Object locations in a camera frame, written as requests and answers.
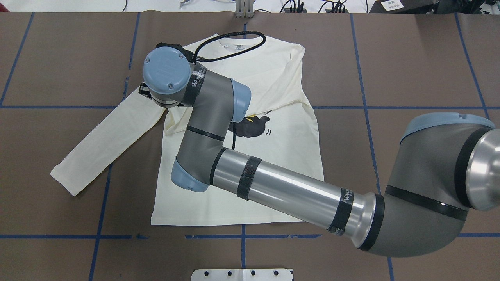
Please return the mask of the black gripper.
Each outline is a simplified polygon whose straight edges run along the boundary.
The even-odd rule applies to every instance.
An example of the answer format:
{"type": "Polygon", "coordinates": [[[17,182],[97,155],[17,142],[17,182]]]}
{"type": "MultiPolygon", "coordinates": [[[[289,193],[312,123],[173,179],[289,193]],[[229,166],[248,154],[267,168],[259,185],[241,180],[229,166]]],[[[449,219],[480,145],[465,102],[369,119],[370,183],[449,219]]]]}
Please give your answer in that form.
{"type": "Polygon", "coordinates": [[[151,95],[150,89],[149,89],[148,85],[144,82],[141,82],[139,85],[139,94],[141,96],[144,96],[145,98],[149,98],[150,100],[152,100],[152,95],[151,95]]]}

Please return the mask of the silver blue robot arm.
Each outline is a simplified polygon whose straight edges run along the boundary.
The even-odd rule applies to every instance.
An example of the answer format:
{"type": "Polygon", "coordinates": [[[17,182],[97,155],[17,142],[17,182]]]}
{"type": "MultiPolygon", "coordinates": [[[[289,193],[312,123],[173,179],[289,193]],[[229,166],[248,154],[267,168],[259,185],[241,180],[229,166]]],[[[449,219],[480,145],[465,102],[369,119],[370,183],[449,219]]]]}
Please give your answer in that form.
{"type": "Polygon", "coordinates": [[[183,189],[213,185],[390,257],[437,251],[459,235],[470,208],[499,206],[500,137],[489,119],[453,112],[414,118],[385,193],[356,194],[224,148],[223,133],[245,116],[250,89],[195,64],[178,44],[153,49],[143,78],[157,104],[193,107],[170,176],[183,189]]]}

